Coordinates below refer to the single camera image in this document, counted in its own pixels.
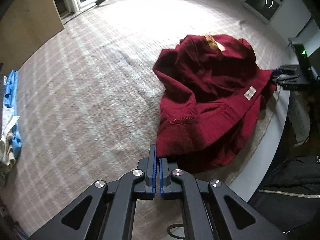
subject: white clothing label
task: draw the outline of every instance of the white clothing label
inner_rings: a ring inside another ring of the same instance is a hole
[[[255,88],[253,86],[251,86],[249,88],[249,90],[246,93],[244,93],[244,96],[246,99],[250,100],[253,97],[253,95],[255,94],[255,92],[256,92]]]

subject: silver screw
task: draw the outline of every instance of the silver screw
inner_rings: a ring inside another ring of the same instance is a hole
[[[105,182],[103,180],[97,180],[94,185],[96,187],[104,187]]]
[[[218,179],[213,179],[213,180],[210,181],[210,184],[211,184],[211,186],[213,186],[213,187],[220,187],[222,183],[221,183],[221,181],[218,180]]]
[[[132,173],[134,176],[141,176],[143,171],[142,170],[134,170]]]
[[[172,173],[176,176],[180,176],[183,174],[183,170],[180,170],[180,169],[175,169],[172,171]]]

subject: black bag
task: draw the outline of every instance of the black bag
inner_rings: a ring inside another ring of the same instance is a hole
[[[248,203],[290,239],[319,240],[319,155],[289,160],[271,171]]]

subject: carpet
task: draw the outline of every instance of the carpet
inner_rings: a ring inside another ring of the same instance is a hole
[[[19,70],[20,158],[0,193],[31,235],[97,179],[136,168],[156,141],[161,49],[188,34],[245,38],[261,69],[285,57],[277,35],[238,0],[107,0],[65,24]],[[273,104],[230,165],[198,174],[228,184],[263,137]],[[138,201],[132,239],[159,239],[181,221],[178,201]]]

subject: white wall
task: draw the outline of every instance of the white wall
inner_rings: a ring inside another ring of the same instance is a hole
[[[311,14],[301,0],[285,0],[270,21],[270,25],[289,44],[288,38],[296,37]]]
[[[298,41],[303,43],[308,56],[320,47],[320,29],[314,19],[311,19],[299,34]]]

